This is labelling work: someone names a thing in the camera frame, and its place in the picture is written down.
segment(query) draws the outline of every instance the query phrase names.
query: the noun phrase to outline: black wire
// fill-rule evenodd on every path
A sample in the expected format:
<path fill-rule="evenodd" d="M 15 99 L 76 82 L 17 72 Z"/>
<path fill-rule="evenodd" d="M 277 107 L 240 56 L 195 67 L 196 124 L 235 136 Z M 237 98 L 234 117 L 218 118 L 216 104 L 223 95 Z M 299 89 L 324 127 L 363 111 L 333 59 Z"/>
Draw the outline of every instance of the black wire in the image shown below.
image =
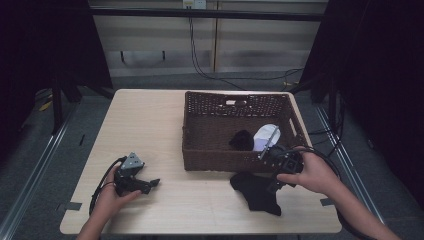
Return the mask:
<path fill-rule="evenodd" d="M 238 86 L 238 85 L 236 85 L 232 82 L 229 82 L 227 80 L 269 81 L 269 80 L 278 80 L 278 79 L 284 78 L 285 84 L 284 84 L 284 88 L 281 90 L 281 91 L 284 91 L 287 87 L 287 81 L 288 81 L 287 77 L 303 70 L 303 68 L 289 69 L 285 72 L 285 74 L 283 76 L 271 77 L 271 78 L 246 78 L 246 77 L 244 77 L 244 78 L 242 78 L 242 77 L 217 78 L 217 77 L 211 77 L 211 76 L 209 76 L 208 74 L 206 74 L 205 72 L 202 71 L 200 64 L 199 64 L 199 61 L 198 61 L 198 58 L 197 58 L 196 44 L 194 42 L 194 27 L 193 27 L 193 19 L 192 18 L 189 18 L 189 25 L 190 25 L 191 60 L 192 60 L 192 63 L 193 63 L 193 66 L 194 66 L 194 69 L 196 70 L 196 72 L 200 76 L 202 76 L 206 79 L 222 81 L 222 82 L 225 82 L 225 83 L 227 83 L 227 84 L 229 84 L 229 85 L 231 85 L 231 86 L 233 86 L 237 89 L 240 89 L 242 91 L 247 91 L 246 89 L 244 89 L 244 88 L 242 88 L 242 87 L 240 87 L 240 86 Z"/>
<path fill-rule="evenodd" d="M 121 163 L 123 163 L 124 161 L 125 161 L 125 159 L 126 159 L 127 157 L 122 157 L 122 158 L 119 158 L 119 159 L 117 159 L 117 160 L 115 160 L 110 166 L 109 166 L 109 168 L 107 169 L 107 171 L 105 172 L 105 174 L 103 175 L 103 177 L 102 177 L 102 180 L 100 180 L 100 183 L 99 183 L 99 185 L 97 186 L 97 188 L 96 188 L 96 190 L 94 191 L 94 194 L 91 196 L 91 202 L 90 202 L 90 208 L 89 208 L 89 212 L 88 212 L 88 214 L 89 215 L 91 215 L 91 213 L 93 212 L 93 210 L 94 210 L 94 206 L 96 205 L 96 201 L 97 201 L 97 198 L 99 197 L 99 194 L 100 194 L 100 192 L 101 192 L 101 190 L 102 190 L 102 185 L 103 185 L 103 183 L 104 183 L 104 181 L 105 181 L 105 179 L 106 179 L 106 177 L 107 177 L 107 175 L 109 174 L 109 172 L 112 170 L 112 168 L 118 163 L 118 162 L 121 162 Z"/>
<path fill-rule="evenodd" d="M 339 147 L 339 145 L 341 144 L 342 141 L 342 137 L 343 137 L 343 126 L 344 126 L 344 118 L 345 118 L 345 102 L 342 100 L 342 98 L 339 98 L 339 105 L 340 105 L 340 109 L 339 109 L 339 135 L 337 136 L 337 142 L 334 145 L 333 149 L 331 149 L 331 151 L 327 154 L 328 157 L 330 157 L 335 151 L 336 149 Z"/>

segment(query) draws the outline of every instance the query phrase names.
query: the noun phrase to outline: black tool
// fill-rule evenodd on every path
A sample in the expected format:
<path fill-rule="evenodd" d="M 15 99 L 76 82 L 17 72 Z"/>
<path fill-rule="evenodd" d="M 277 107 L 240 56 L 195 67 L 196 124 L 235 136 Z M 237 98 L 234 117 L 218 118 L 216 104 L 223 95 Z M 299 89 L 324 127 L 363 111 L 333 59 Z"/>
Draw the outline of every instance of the black tool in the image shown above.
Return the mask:
<path fill-rule="evenodd" d="M 160 179 L 146 182 L 135 178 L 135 175 L 143 167 L 144 162 L 135 153 L 131 153 L 125 158 L 125 161 L 115 171 L 114 182 L 116 193 L 119 196 L 125 191 L 133 192 L 137 190 L 141 190 L 143 194 L 149 194 L 150 190 L 159 184 Z"/>
<path fill-rule="evenodd" d="M 280 145 L 274 145 L 266 151 L 263 158 L 264 164 L 277 167 L 277 170 L 272 174 L 273 181 L 268 187 L 268 191 L 271 193 L 277 192 L 286 183 L 281 182 L 277 179 L 277 175 L 280 173 L 297 174 L 303 171 L 302 156 L 299 151 L 286 149 Z M 295 187 L 295 184 L 288 184 L 291 187 Z"/>
<path fill-rule="evenodd" d="M 130 153 L 128 157 L 124 156 L 122 158 L 118 158 L 109 166 L 108 170 L 103 175 L 103 178 L 100 180 L 99 185 L 94 191 L 94 194 L 91 196 L 89 208 L 90 215 L 93 212 L 97 198 L 102 191 L 103 184 L 109 184 L 104 183 L 107 175 L 117 163 L 121 163 L 121 165 L 114 173 L 113 183 L 115 184 L 116 193 L 119 196 L 122 196 L 124 192 L 133 192 L 136 190 L 141 190 L 143 194 L 149 194 L 150 190 L 159 184 L 160 179 L 145 182 L 135 178 L 135 175 L 144 167 L 144 162 L 141 161 L 135 153 Z"/>

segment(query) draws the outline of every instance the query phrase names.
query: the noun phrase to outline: power cord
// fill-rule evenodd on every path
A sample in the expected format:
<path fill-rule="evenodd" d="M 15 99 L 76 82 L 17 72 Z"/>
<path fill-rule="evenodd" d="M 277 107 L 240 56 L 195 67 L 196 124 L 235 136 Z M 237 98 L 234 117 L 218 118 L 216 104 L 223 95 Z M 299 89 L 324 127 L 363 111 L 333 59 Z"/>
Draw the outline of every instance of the power cord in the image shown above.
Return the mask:
<path fill-rule="evenodd" d="M 115 160 L 110 166 L 109 166 L 109 168 L 107 169 L 107 171 L 105 172 L 105 174 L 103 175 L 103 177 L 102 177 L 102 180 L 100 180 L 100 183 L 99 183 L 99 185 L 97 186 L 97 188 L 96 188 L 96 190 L 94 191 L 94 194 L 91 196 L 91 202 L 90 202 L 90 208 L 89 208 L 89 212 L 88 212 L 88 214 L 89 215 L 91 215 L 91 213 L 93 212 L 93 210 L 94 210 L 94 207 L 95 207 L 95 205 L 96 205 L 96 201 L 97 201 L 97 198 L 99 197 L 99 194 L 100 194 L 100 192 L 102 191 L 102 189 L 103 189 L 103 187 L 104 186 L 106 186 L 107 184 L 111 184 L 112 182 L 108 182 L 108 183 L 105 183 L 104 185 L 103 185 L 103 183 L 104 183 L 104 181 L 105 181 L 105 179 L 106 179 L 106 177 L 107 177 L 107 175 L 110 173 L 110 171 L 112 170 L 112 168 L 117 164 L 117 163 L 123 163 L 124 161 L 125 161 L 125 159 L 126 159 L 126 157 L 122 157 L 122 158 L 118 158 L 117 160 Z"/>
<path fill-rule="evenodd" d="M 244 88 L 242 88 L 242 87 L 240 87 L 240 86 L 238 86 L 238 85 L 236 85 L 236 84 L 234 84 L 232 82 L 229 82 L 228 80 L 271 81 L 271 80 L 285 79 L 285 81 L 284 81 L 284 88 L 281 90 L 281 91 L 284 91 L 287 88 L 287 86 L 288 86 L 288 83 L 287 83 L 288 82 L 288 79 L 287 79 L 287 77 L 290 76 L 290 75 L 293 75 L 293 74 L 295 74 L 295 73 L 297 73 L 297 72 L 299 72 L 301 70 L 303 70 L 303 68 L 289 69 L 282 76 L 270 77 L 270 78 L 246 78 L 246 77 L 244 77 L 244 78 L 242 78 L 242 77 L 218 78 L 218 77 L 211 77 L 211 76 L 209 76 L 208 74 L 206 74 L 205 72 L 202 71 L 202 69 L 200 67 L 200 64 L 199 64 L 199 61 L 198 61 L 198 58 L 197 58 L 196 44 L 195 44 L 195 41 L 194 41 L 194 27 L 193 27 L 193 19 L 192 18 L 189 18 L 189 24 L 190 24 L 191 60 L 193 62 L 193 66 L 194 66 L 196 72 L 200 76 L 202 76 L 202 77 L 204 77 L 206 79 L 222 81 L 222 82 L 225 82 L 225 83 L 227 83 L 227 84 L 229 84 L 229 85 L 231 85 L 231 86 L 233 86 L 233 87 L 235 87 L 235 88 L 237 88 L 239 90 L 242 90 L 242 91 L 247 91 L 247 89 L 244 89 Z"/>

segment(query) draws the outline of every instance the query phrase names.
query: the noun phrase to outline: wooden table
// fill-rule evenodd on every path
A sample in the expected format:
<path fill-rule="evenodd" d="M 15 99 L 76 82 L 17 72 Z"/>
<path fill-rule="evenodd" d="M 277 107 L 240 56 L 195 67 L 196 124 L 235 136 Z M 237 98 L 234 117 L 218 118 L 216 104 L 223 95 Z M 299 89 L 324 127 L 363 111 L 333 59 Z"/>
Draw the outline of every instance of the wooden table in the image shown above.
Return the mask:
<path fill-rule="evenodd" d="M 301 186 L 277 192 L 282 216 L 251 212 L 229 179 L 234 173 L 187 172 L 183 167 L 183 90 L 119 90 L 109 108 L 60 230 L 77 234 L 101 177 L 116 159 L 135 152 L 145 163 L 138 179 L 161 182 L 128 204 L 105 227 L 118 234 L 283 234 L 336 233 L 334 206 Z"/>

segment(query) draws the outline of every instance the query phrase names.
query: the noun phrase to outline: hand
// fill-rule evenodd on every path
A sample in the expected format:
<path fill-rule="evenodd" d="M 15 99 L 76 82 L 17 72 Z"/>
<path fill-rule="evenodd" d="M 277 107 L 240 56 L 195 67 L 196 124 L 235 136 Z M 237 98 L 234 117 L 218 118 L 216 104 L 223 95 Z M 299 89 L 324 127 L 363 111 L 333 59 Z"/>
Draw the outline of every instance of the hand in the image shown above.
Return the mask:
<path fill-rule="evenodd" d="M 301 152 L 303 171 L 300 174 L 279 174 L 277 179 L 293 183 L 327 195 L 346 221 L 359 232 L 375 239 L 395 239 L 396 236 L 382 224 L 339 180 L 327 163 L 314 153 Z"/>
<path fill-rule="evenodd" d="M 94 210 L 78 234 L 78 240 L 99 239 L 109 219 L 118 213 L 125 204 L 141 195 L 141 191 L 134 191 L 123 197 L 118 196 L 115 191 L 115 185 L 113 184 L 114 174 L 117 168 L 117 166 L 112 168 L 106 176 Z"/>
<path fill-rule="evenodd" d="M 107 175 L 104 183 L 105 185 L 102 187 L 92 215 L 101 214 L 104 218 L 110 219 L 118 213 L 123 206 L 141 195 L 141 191 L 134 191 L 123 197 L 119 197 L 113 183 L 116 169 L 118 169 L 118 166 L 113 167 Z"/>
<path fill-rule="evenodd" d="M 331 194 L 335 185 L 342 184 L 325 161 L 310 152 L 300 152 L 303 158 L 303 171 L 300 174 L 279 174 L 277 179 L 285 183 L 293 183 L 325 195 Z"/>

